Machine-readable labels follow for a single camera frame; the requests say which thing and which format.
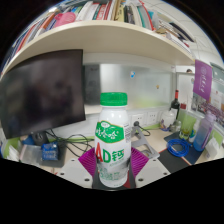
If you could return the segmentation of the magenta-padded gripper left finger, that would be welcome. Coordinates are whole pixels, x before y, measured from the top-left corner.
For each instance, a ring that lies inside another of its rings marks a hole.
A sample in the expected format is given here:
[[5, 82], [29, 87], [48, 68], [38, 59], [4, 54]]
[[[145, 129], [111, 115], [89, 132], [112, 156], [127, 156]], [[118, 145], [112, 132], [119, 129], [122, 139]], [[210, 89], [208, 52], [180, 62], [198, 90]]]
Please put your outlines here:
[[93, 186], [97, 174], [97, 159], [94, 149], [88, 150], [78, 159], [70, 159], [57, 173], [59, 177], [84, 188]]

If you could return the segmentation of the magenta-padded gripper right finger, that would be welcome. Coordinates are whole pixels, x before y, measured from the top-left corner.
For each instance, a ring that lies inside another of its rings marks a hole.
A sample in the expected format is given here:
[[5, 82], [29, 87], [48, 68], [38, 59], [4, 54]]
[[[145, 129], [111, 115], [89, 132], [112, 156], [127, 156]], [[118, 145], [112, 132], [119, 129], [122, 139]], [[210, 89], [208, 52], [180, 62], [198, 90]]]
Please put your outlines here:
[[168, 169], [157, 159], [149, 159], [133, 148], [130, 158], [128, 187], [141, 188], [170, 174]]

